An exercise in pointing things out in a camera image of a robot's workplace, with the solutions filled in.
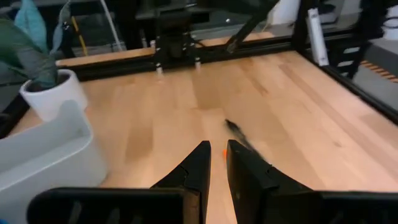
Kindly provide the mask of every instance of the wooden table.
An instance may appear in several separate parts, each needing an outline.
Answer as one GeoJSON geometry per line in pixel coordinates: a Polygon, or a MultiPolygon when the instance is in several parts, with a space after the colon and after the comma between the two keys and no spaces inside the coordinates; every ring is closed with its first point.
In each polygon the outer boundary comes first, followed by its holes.
{"type": "MultiPolygon", "coordinates": [[[[200,73],[166,71],[161,80],[149,72],[82,85],[87,117],[109,163],[104,187],[150,187],[210,140],[210,224],[236,223],[222,153],[233,138],[225,118],[268,161],[313,189],[398,191],[398,128],[295,52],[204,64],[200,73]]],[[[29,110],[14,133],[39,123],[29,110]]]]}

